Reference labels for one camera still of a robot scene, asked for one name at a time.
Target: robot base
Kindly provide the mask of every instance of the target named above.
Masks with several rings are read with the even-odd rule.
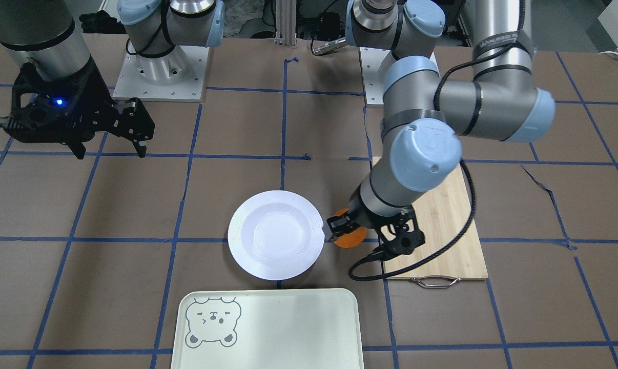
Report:
[[[173,101],[180,103],[201,103],[206,91],[206,77],[211,48],[199,46],[181,47],[188,57],[192,70],[179,83],[160,86],[151,84],[140,75],[135,56],[126,55],[120,77],[115,83],[113,98],[127,100],[138,97],[143,101]]]

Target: black cable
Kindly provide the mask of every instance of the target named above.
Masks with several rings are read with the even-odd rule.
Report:
[[[277,18],[275,17],[275,3],[274,2],[270,2],[270,14],[272,15],[272,24],[273,28],[275,29],[275,37],[277,37]]]
[[[152,42],[154,42],[154,39],[156,38],[157,35],[159,35],[159,32],[162,29],[163,29],[163,23],[159,24],[159,28],[156,29],[156,31],[154,32],[154,35],[152,35],[152,38],[150,38],[150,40],[147,42],[147,45],[145,45],[145,47],[141,51],[136,50],[135,46],[134,46],[134,52],[129,51],[129,42],[131,41],[131,39],[127,38],[127,43],[125,44],[125,50],[127,51],[127,54],[129,55],[143,54],[143,51],[147,50],[148,47],[152,46]]]
[[[332,2],[332,4],[328,5],[328,6],[327,6],[327,8],[325,8],[325,10],[323,10],[323,13],[324,13],[324,12],[327,12],[327,11],[329,10],[329,8],[331,8],[331,7],[332,7],[332,5],[336,4],[337,2],[339,2],[339,0],[334,0],[334,2]]]
[[[518,26],[516,30],[517,32],[520,32],[521,30],[523,30],[523,26],[525,23],[525,0],[520,0],[519,6],[520,6],[520,11],[519,11],[519,16],[518,16]],[[501,56],[502,54],[504,54],[505,52],[509,51],[513,47],[517,47],[517,46],[518,45],[516,43],[507,44],[503,47],[503,49],[499,50],[498,52],[492,55],[485,56],[484,58],[481,58],[478,60],[468,61],[467,63],[463,63],[461,65],[450,68],[448,72],[445,72],[445,74],[443,74],[443,77],[441,81],[439,81],[439,85],[437,86],[436,91],[434,92],[434,98],[432,100],[434,103],[434,110],[441,110],[441,104],[440,104],[441,91],[443,89],[443,85],[445,84],[446,80],[448,79],[448,77],[450,77],[452,73],[458,70],[467,68],[469,66],[479,65],[480,63],[486,63],[487,61],[495,59]]]
[[[382,278],[389,278],[389,277],[393,277],[393,276],[397,276],[397,275],[401,275],[403,273],[407,273],[409,271],[412,271],[424,264],[426,264],[427,262],[435,259],[436,257],[438,257],[439,255],[443,254],[444,252],[447,252],[453,245],[455,245],[455,243],[457,243],[457,241],[459,241],[464,234],[466,233],[466,231],[468,231],[468,227],[470,227],[471,223],[473,222],[473,217],[475,216],[475,212],[476,212],[476,195],[475,195],[475,187],[473,187],[473,178],[471,177],[471,173],[468,171],[468,167],[466,166],[466,162],[464,161],[464,159],[461,159],[459,161],[459,165],[462,166],[462,170],[464,171],[464,175],[466,175],[466,181],[468,182],[468,188],[471,191],[471,211],[468,214],[468,219],[466,219],[466,224],[464,224],[464,227],[461,229],[461,231],[459,231],[459,233],[457,234],[457,236],[455,236],[450,242],[448,242],[447,245],[443,246],[442,248],[438,249],[436,252],[434,252],[433,254],[431,254],[428,257],[425,257],[424,259],[422,259],[421,261],[417,261],[412,265],[406,266],[402,269],[398,269],[397,271],[393,271],[393,272],[389,272],[389,273],[382,273],[379,275],[374,275],[374,276],[356,276],[354,275],[354,271],[356,268],[358,268],[359,266],[361,266],[362,264],[366,264],[366,262],[372,262],[375,260],[370,260],[367,257],[364,257],[363,259],[360,259],[359,261],[355,262],[351,268],[348,270],[348,276],[352,279],[352,280],[356,280],[356,281],[360,281],[360,282],[368,282],[368,281],[372,281],[372,280],[379,280]]]

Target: orange disc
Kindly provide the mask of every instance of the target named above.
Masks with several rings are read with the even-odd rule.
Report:
[[[348,212],[347,208],[341,209],[335,215],[337,216],[343,215],[346,212]],[[366,228],[359,227],[355,229],[355,231],[352,233],[348,233],[348,234],[344,234],[343,236],[340,236],[339,238],[337,238],[336,241],[334,241],[334,243],[340,248],[349,249],[349,248],[353,248],[355,246],[360,245],[360,243],[363,242],[364,238],[366,238]]]

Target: bear face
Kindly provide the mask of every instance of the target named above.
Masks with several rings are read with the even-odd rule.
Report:
[[[197,301],[188,305],[186,319],[189,332],[185,338],[187,346],[194,349],[202,342],[216,342],[229,347],[236,343],[236,323],[241,317],[241,305],[236,297],[225,301],[222,297]]]

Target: tray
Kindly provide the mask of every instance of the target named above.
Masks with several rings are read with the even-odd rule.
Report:
[[[361,369],[357,300],[343,288],[192,292],[172,369]]]

